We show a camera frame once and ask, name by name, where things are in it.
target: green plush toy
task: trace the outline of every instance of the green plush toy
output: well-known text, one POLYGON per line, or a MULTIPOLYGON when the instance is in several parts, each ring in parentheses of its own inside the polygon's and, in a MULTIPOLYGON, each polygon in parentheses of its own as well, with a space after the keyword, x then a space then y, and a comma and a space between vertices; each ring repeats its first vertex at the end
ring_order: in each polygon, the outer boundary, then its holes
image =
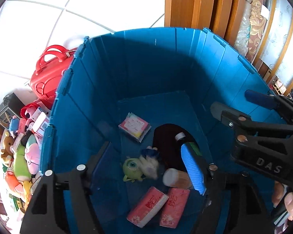
POLYGON ((27 167, 27 161, 25 159, 25 147, 19 145, 16 153, 14 153, 13 170, 14 175, 18 181, 30 181, 31 174, 27 167))

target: pink tissue pack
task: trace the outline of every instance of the pink tissue pack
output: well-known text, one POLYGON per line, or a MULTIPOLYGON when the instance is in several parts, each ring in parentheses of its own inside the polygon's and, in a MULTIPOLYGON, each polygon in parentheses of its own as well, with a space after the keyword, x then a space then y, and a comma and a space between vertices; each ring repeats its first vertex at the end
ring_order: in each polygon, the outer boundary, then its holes
POLYGON ((169 199, 163 207, 160 226, 175 229, 186 206, 190 190, 181 188, 170 188, 169 199))
POLYGON ((130 211, 127 220, 134 225, 144 227, 163 207, 168 196, 155 187, 150 187, 134 209, 130 211))

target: white cap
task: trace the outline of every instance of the white cap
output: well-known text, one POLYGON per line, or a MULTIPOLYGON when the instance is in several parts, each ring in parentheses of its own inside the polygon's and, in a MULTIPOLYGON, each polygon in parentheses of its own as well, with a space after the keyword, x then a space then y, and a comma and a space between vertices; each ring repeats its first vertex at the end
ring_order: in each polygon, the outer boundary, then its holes
POLYGON ((163 176, 163 183, 165 186, 171 187, 178 180, 178 170, 169 168, 163 176))
POLYGON ((177 134, 176 136, 175 136, 175 140, 176 141, 179 141, 179 140, 181 140, 181 139, 183 139, 183 138, 185 138, 186 137, 186 135, 183 133, 183 132, 181 132, 181 133, 179 133, 179 134, 177 134))

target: human hand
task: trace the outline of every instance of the human hand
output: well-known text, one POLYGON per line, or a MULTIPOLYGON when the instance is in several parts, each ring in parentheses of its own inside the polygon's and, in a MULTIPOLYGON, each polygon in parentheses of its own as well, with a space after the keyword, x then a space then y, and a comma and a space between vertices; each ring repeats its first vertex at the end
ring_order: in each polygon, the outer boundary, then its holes
MULTIPOLYGON (((272 203, 274 206, 278 205, 278 203, 281 201, 284 193, 284 186, 275 181, 275 187, 274 187, 274 193, 272 195, 272 203)), ((287 196, 284 199, 284 204, 287 209, 287 211, 290 213, 290 216, 288 219, 290 221, 293 220, 293 192, 288 193, 287 196)))

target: red handbag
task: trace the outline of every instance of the red handbag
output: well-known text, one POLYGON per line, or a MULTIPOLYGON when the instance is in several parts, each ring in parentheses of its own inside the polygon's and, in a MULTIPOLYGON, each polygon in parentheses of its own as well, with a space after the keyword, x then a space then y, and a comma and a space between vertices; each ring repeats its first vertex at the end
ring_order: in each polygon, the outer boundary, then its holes
POLYGON ((41 102, 50 110, 55 99, 55 91, 64 71, 71 64, 76 49, 68 50, 60 45, 49 46, 43 51, 36 63, 36 70, 31 77, 30 87, 41 102), (53 54, 56 57, 46 62, 44 60, 46 54, 53 54))

